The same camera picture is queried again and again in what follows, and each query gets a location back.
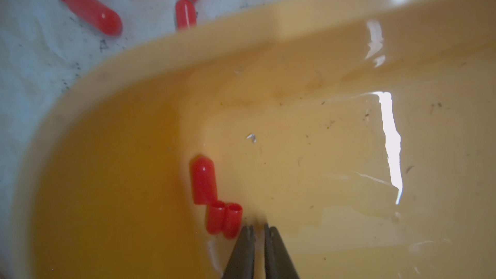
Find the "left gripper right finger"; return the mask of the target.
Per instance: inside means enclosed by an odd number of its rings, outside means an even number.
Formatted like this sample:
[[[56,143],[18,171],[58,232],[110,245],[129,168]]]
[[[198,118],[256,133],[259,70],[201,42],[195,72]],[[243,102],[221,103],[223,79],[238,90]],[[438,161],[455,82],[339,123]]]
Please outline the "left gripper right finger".
[[[264,226],[266,279],[299,279],[297,270],[276,227]]]

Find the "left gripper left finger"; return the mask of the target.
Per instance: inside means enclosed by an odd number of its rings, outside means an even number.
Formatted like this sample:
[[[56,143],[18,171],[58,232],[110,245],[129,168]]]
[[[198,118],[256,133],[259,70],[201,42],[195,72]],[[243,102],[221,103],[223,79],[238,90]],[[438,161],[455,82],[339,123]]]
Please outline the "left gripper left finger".
[[[253,226],[241,229],[222,279],[254,279],[256,233]]]

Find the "red sleeve cluster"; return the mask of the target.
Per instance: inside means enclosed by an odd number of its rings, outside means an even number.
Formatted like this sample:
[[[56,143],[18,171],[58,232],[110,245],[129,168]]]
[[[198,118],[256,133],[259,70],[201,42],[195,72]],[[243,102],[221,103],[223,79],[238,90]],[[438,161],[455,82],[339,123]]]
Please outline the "red sleeve cluster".
[[[206,206],[205,229],[210,235],[222,233],[234,239],[242,228],[244,209],[240,204],[223,202],[218,198],[216,170],[213,160],[195,157],[190,164],[192,199]]]

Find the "yellow plastic storage box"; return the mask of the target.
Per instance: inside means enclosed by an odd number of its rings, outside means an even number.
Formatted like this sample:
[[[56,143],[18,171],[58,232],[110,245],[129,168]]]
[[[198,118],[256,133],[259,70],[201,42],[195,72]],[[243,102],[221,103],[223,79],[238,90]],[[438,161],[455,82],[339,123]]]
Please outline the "yellow plastic storage box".
[[[301,278],[495,277],[495,0],[284,0],[81,78],[18,174],[14,278],[218,278],[190,167]]]

